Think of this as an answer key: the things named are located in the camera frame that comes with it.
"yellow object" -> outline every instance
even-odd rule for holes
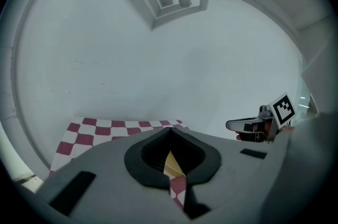
[[[174,177],[181,177],[184,175],[179,164],[177,163],[173,153],[170,151],[165,161],[164,170]]]

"red and white checkered cloth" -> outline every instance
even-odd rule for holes
[[[50,176],[95,145],[164,127],[181,128],[186,126],[180,120],[135,122],[74,117],[55,153]],[[172,199],[180,208],[183,208],[186,188],[185,176],[175,178],[168,173],[165,174],[170,177]]]

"white wall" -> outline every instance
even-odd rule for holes
[[[21,180],[34,173],[27,167],[27,165],[18,156],[15,149],[8,140],[2,125],[0,123],[0,158],[5,165],[10,177],[15,180]]]
[[[19,39],[18,103],[52,162],[73,115],[181,119],[234,138],[225,122],[297,95],[302,57],[284,31],[240,0],[150,31],[127,0],[36,0]]]

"checkered tablecloth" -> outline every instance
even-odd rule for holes
[[[73,117],[55,153],[50,176],[95,145],[164,127],[181,128],[186,126],[180,120],[136,122]],[[168,173],[165,174],[170,178],[172,199],[180,208],[183,208],[186,188],[185,176],[175,178]]]

